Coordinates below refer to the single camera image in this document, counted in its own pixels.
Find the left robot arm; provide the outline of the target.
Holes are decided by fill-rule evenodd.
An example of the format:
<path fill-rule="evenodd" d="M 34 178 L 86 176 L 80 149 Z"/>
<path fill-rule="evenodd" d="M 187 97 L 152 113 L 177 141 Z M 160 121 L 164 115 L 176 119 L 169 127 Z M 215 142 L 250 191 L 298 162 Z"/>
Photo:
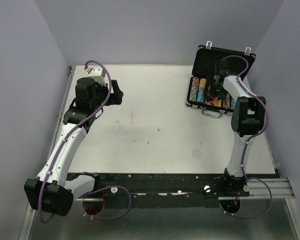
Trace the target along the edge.
<path fill-rule="evenodd" d="M 87 194 L 94 198 L 101 185 L 96 173 L 81 173 L 68 180 L 70 166 L 76 152 L 87 136 L 92 124 L 105 106 L 120 105 L 124 93 L 116 80 L 111 88 L 91 77 L 76 82 L 75 98 L 63 116 L 59 138 L 42 170 L 34 179 L 27 179 L 24 191 L 32 209 L 53 216 L 66 216 L 74 200 Z"/>

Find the black poker chip case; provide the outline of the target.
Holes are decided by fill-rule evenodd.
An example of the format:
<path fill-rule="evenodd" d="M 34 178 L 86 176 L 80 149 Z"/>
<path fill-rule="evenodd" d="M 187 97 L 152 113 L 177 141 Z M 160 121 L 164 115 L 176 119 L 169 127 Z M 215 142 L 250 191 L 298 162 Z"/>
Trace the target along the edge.
<path fill-rule="evenodd" d="M 206 79 L 206 85 L 204 88 L 204 102 L 207 94 L 209 94 L 210 79 L 216 75 L 216 64 L 227 56 L 241 56 L 248 62 L 248 68 L 250 69 L 256 60 L 256 54 L 251 52 L 251 48 L 247 47 L 245 51 L 236 51 L 225 48 L 219 48 L 212 46 L 212 42 L 208 41 L 205 45 L 199 45 L 197 48 L 193 68 L 191 71 L 191 78 L 189 81 L 189 87 L 186 97 L 186 105 L 195 109 L 201 109 L 202 112 L 210 117 L 220 118 L 223 114 L 232 115 L 234 110 L 223 108 L 223 100 L 221 107 L 207 105 L 205 103 L 189 101 L 190 90 L 192 84 L 192 78 L 197 77 L 200 79 Z"/>

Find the clear round button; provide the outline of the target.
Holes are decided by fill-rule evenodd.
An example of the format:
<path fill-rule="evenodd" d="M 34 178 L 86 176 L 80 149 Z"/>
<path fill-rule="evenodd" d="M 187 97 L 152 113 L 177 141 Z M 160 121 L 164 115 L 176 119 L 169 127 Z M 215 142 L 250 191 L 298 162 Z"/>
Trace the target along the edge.
<path fill-rule="evenodd" d="M 196 159 L 200 159 L 203 156 L 203 152 L 201 149 L 199 148 L 195 148 L 192 150 L 192 156 Z"/>

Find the blue poker chip stack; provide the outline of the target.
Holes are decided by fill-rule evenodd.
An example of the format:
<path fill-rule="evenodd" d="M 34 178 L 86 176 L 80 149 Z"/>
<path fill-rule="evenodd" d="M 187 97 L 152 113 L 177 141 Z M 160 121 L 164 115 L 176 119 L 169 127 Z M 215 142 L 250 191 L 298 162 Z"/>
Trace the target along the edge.
<path fill-rule="evenodd" d="M 205 92 L 204 92 L 204 90 L 202 90 L 202 89 L 198 90 L 196 102 L 201 103 L 201 104 L 205 103 Z"/>

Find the triangular all-in marker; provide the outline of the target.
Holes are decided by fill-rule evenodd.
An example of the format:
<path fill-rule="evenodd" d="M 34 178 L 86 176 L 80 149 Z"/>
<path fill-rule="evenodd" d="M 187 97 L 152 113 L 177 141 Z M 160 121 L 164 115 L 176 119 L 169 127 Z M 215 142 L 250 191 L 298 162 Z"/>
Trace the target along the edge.
<path fill-rule="evenodd" d="M 210 106 L 216 106 L 216 102 L 218 101 L 218 98 L 216 96 L 210 95 L 209 93 L 207 94 L 205 103 Z"/>

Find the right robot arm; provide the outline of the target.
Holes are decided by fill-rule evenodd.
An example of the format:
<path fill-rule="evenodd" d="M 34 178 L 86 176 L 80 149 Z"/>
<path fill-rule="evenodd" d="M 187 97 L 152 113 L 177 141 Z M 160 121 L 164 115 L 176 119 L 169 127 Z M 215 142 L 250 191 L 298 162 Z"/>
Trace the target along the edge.
<path fill-rule="evenodd" d="M 240 73 L 230 70 L 228 59 L 237 58 L 246 66 Z M 244 84 L 241 75 L 249 68 L 249 62 L 239 55 L 226 56 L 215 64 L 215 74 L 208 93 L 224 100 L 230 94 L 235 101 L 231 117 L 234 142 L 229 163 L 224 171 L 220 191 L 231 196 L 238 190 L 238 184 L 248 181 L 246 167 L 254 139 L 261 135 L 269 124 L 266 99 L 252 93 Z"/>

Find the red playing card deck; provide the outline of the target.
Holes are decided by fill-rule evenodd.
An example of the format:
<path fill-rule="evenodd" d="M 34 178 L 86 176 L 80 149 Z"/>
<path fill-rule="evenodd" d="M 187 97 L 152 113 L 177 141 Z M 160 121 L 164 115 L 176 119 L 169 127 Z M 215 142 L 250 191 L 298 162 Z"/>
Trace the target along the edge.
<path fill-rule="evenodd" d="M 217 102 L 216 102 L 214 107 L 219 107 L 220 108 L 221 106 L 222 106 L 222 100 L 217 98 Z"/>

